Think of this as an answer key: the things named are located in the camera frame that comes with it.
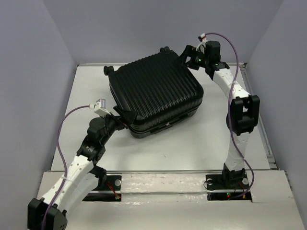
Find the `black ribbed hard-shell suitcase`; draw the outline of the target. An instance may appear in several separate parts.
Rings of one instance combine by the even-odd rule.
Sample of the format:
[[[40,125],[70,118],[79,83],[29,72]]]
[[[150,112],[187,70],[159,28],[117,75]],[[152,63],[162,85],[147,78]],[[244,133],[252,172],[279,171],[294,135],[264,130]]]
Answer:
[[[201,105],[203,87],[178,58],[165,46],[118,69],[104,66],[117,108],[137,114],[129,125],[133,137],[166,130],[193,116]]]

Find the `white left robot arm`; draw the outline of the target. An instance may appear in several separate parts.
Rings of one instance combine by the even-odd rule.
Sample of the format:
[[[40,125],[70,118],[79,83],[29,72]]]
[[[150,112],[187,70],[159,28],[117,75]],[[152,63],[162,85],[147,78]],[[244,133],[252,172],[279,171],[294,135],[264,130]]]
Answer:
[[[113,115],[104,107],[90,105],[98,117],[92,119],[80,148],[72,162],[64,164],[64,173],[40,198],[33,198],[27,207],[29,230],[64,230],[75,207],[93,190],[106,185],[106,170],[97,163],[105,145],[115,131],[128,128],[136,119],[136,111],[118,107]]]

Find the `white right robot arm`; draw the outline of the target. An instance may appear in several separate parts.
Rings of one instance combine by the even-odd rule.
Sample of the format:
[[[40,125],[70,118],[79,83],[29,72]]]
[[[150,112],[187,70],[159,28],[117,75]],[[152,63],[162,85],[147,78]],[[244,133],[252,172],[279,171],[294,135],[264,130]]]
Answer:
[[[210,190],[235,189],[247,179],[245,159],[250,134],[259,121],[260,99],[247,92],[236,80],[227,63],[221,61],[218,41],[201,42],[197,47],[187,45],[179,56],[190,69],[204,68],[211,80],[219,86],[228,99],[226,124],[230,131],[230,144],[223,170],[220,174],[206,176],[205,187]]]

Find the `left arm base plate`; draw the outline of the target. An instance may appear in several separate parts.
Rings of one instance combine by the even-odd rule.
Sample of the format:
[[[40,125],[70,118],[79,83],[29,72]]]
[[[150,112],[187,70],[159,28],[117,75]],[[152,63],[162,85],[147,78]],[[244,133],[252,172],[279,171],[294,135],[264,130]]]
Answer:
[[[98,187],[84,199],[85,202],[121,202],[121,175],[107,175],[105,182],[99,182]]]

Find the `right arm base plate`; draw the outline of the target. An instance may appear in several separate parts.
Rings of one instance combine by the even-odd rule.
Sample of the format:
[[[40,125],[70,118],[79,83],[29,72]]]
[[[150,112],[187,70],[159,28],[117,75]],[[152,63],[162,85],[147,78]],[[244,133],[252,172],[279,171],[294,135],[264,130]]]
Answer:
[[[206,180],[203,183],[203,186],[207,190],[208,201],[252,201],[251,192],[246,192],[246,190],[249,188],[247,175],[245,175],[244,178],[236,180],[234,183],[228,185],[224,185],[221,178],[221,174],[206,175]]]

